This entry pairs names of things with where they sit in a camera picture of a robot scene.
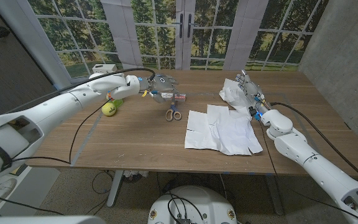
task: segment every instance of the table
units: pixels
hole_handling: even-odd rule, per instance
[[[185,133],[189,110],[206,113],[207,104],[228,106],[218,95],[224,79],[234,79],[237,71],[161,70],[175,77],[186,102],[179,102],[181,121],[167,122],[165,112],[170,102],[158,104],[147,96],[130,96],[113,117],[97,112],[81,127],[73,148],[72,167],[113,170],[149,170],[173,172],[210,172],[225,174],[273,174],[273,166],[265,146],[259,123],[252,121],[255,135],[263,151],[253,156],[227,156],[210,149],[185,149]],[[149,76],[147,72],[126,75]],[[358,137],[350,130],[324,97],[300,72],[249,72],[269,102],[279,101],[300,110],[326,137],[358,167]],[[52,131],[35,156],[68,160],[68,152],[78,125],[104,102],[85,108]],[[289,117],[309,144],[325,158],[351,176],[358,174],[347,165],[302,117],[275,106]],[[296,163],[282,156],[267,138],[274,166],[279,175],[305,175]],[[70,167],[58,161],[33,159],[32,167]],[[116,172],[117,178],[122,172]]]

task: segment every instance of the window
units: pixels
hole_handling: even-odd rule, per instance
[[[176,0],[131,0],[144,67],[175,69]]]
[[[328,0],[270,0],[246,70],[296,71]]]
[[[238,2],[196,1],[190,69],[223,69]]]
[[[97,63],[115,63],[122,69],[100,0],[29,3],[72,78],[91,75]]]

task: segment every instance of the tennis ball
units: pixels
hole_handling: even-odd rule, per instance
[[[106,116],[112,116],[116,113],[116,106],[112,102],[108,102],[102,106],[102,112]]]

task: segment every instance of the green object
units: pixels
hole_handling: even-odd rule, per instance
[[[120,107],[124,101],[122,99],[120,100],[113,100],[112,103],[114,103],[114,105],[116,106],[116,108]]]

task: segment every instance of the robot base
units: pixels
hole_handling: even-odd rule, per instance
[[[187,185],[177,187],[170,191],[181,198],[185,198],[193,203],[204,218],[205,224],[237,224],[236,214],[232,205],[222,195],[206,187]],[[168,211],[168,202],[175,198],[169,194],[162,195],[152,205],[149,213],[148,224],[168,224],[175,223]],[[187,220],[185,219],[185,208],[180,199],[175,199],[175,203],[169,204],[170,210],[175,218],[182,219],[182,223],[202,224],[203,221],[196,208],[187,201],[183,201],[186,207]]]

